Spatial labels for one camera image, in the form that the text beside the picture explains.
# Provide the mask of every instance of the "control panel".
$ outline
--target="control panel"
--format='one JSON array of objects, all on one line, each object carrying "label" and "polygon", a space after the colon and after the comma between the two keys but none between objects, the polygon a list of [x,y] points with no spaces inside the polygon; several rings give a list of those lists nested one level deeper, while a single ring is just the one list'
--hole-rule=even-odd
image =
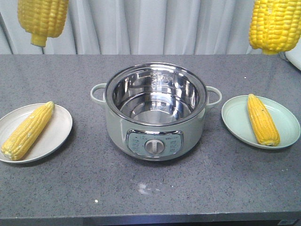
[{"label": "control panel", "polygon": [[167,156],[180,151],[183,142],[183,132],[153,132],[131,129],[127,132],[128,148],[147,157]]}]

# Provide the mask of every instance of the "corn cob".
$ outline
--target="corn cob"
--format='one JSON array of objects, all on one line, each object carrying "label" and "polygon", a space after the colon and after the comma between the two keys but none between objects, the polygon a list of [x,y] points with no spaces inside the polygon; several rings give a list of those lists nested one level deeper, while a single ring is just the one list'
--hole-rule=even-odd
[{"label": "corn cob", "polygon": [[68,0],[19,0],[18,20],[32,34],[31,44],[45,47],[47,37],[63,32]]},{"label": "corn cob", "polygon": [[4,142],[2,153],[14,161],[21,159],[50,120],[54,106],[49,101],[35,109]]},{"label": "corn cob", "polygon": [[256,0],[250,45],[273,55],[293,49],[301,35],[301,0]]},{"label": "corn cob", "polygon": [[280,135],[262,101],[254,94],[249,94],[247,105],[257,142],[261,145],[277,146],[280,143]]}]

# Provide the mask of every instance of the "pot body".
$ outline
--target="pot body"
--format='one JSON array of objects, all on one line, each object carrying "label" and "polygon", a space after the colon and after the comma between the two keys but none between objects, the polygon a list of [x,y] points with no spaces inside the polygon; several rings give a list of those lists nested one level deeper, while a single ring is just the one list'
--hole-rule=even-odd
[{"label": "pot body", "polygon": [[125,153],[148,161],[170,160],[188,152],[201,138],[205,122],[205,109],[194,119],[162,127],[127,121],[116,115],[108,105],[105,110],[107,130],[112,141]]}]

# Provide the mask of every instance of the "pot handle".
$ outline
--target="pot handle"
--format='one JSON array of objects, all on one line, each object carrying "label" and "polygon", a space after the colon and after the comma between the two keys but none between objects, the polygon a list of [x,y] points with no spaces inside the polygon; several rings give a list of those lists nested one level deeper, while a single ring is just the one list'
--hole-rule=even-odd
[{"label": "pot handle", "polygon": [[209,98],[208,98],[208,102],[206,104],[205,109],[207,112],[209,112],[211,108],[217,106],[222,101],[222,93],[217,88],[214,88],[212,86],[206,86],[206,88],[207,88],[207,91],[214,92],[219,97],[219,99],[213,103],[209,103]]},{"label": "pot handle", "polygon": [[91,99],[92,99],[95,103],[100,104],[102,107],[105,107],[105,105],[106,105],[106,102],[105,102],[105,99],[104,99],[104,93],[103,93],[103,100],[97,99],[96,97],[94,97],[93,94],[94,94],[95,91],[98,90],[98,89],[104,89],[104,88],[106,87],[106,85],[107,85],[107,83],[97,84],[97,85],[95,85],[95,86],[91,89],[91,91],[90,91],[90,97],[91,97]]}]

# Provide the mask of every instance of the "white spot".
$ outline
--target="white spot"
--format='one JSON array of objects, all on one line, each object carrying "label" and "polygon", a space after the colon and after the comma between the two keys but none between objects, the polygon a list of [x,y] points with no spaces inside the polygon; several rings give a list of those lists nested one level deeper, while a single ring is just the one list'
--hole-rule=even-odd
[{"label": "white spot", "polygon": [[139,186],[138,191],[139,191],[140,194],[149,194],[148,192],[145,191],[146,184],[139,183],[138,186]]}]

